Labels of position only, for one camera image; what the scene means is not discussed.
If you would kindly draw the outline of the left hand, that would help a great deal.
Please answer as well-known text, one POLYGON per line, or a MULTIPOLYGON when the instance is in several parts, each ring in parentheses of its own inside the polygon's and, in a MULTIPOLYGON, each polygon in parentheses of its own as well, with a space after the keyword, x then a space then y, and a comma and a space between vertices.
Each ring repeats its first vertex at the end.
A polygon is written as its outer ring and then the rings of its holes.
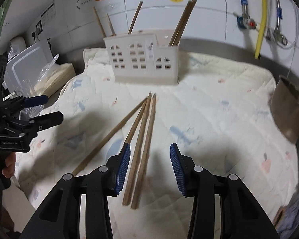
POLYGON ((5 164, 4 164, 4 167, 3 167, 2 171, 1 171, 2 175, 5 178, 10 179, 11 177, 14 176, 14 173, 15 173, 15 163, 16 163, 15 152, 11 152, 5 158, 5 164))

